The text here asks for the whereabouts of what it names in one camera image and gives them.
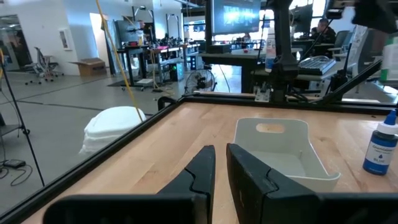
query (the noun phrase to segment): cardboard box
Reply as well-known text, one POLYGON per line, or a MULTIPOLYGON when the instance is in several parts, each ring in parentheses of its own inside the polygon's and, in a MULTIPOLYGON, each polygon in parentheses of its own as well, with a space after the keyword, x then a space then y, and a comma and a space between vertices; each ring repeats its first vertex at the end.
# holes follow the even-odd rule
POLYGON ((105 62, 99 58, 86 58, 79 62, 71 62, 79 66, 81 76, 105 75, 105 62))

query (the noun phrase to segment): gray floor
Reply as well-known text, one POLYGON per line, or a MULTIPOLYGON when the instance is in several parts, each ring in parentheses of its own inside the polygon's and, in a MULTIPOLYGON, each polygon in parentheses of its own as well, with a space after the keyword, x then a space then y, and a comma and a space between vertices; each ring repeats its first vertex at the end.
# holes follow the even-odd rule
MULTIPOLYGON (((231 92, 241 91, 240 68, 223 66, 231 92)), ((228 86, 219 66, 214 66, 216 91, 228 92, 228 86)), ((79 155, 83 140, 83 129, 100 111, 113 106, 131 106, 127 91, 107 85, 121 80, 121 77, 58 77, 54 82, 25 85, 32 75, 10 73, 12 90, 18 100, 19 108, 27 128, 31 130, 30 140, 39 162, 45 183, 49 183, 85 159, 79 155)), ((185 82, 172 83, 174 98, 183 93, 185 82)), ((0 112, 7 124, 17 124, 14 108, 8 103, 11 99, 6 82, 2 81, 0 112)), ((147 114, 157 112, 154 99, 161 93, 152 93, 150 89, 140 91, 132 88, 137 104, 147 114)), ((361 93, 353 91, 346 95, 351 98, 370 98, 383 102, 392 102, 395 95, 386 95, 382 90, 367 83, 361 87, 361 93)), ((23 184, 11 187, 10 183, 21 171, 10 171, 0 179, 0 214, 24 200, 41 188, 37 168, 23 134, 14 131, 3 137, 7 159, 21 159, 33 167, 32 175, 23 184)))

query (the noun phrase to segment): white tray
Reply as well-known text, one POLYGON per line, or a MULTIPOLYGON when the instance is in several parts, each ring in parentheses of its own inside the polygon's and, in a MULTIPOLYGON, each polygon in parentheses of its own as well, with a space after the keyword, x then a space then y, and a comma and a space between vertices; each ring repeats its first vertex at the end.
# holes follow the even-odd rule
POLYGON ((308 124, 301 120, 239 119, 234 143, 316 192, 331 192, 341 175, 328 175, 308 139, 308 124))

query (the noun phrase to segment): television screen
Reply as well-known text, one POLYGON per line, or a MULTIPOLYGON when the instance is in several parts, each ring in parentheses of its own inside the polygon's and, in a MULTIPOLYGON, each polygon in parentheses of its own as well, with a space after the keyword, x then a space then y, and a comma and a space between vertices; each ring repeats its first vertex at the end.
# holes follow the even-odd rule
POLYGON ((213 0, 213 35, 259 30, 261 0, 213 0))

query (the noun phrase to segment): standing fan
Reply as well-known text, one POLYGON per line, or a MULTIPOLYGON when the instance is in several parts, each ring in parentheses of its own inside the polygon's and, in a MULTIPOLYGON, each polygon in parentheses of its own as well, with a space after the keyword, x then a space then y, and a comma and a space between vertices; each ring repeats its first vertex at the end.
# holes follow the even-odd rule
POLYGON ((192 72, 185 83, 185 94, 194 91, 214 91, 217 82, 210 70, 195 70, 192 72))

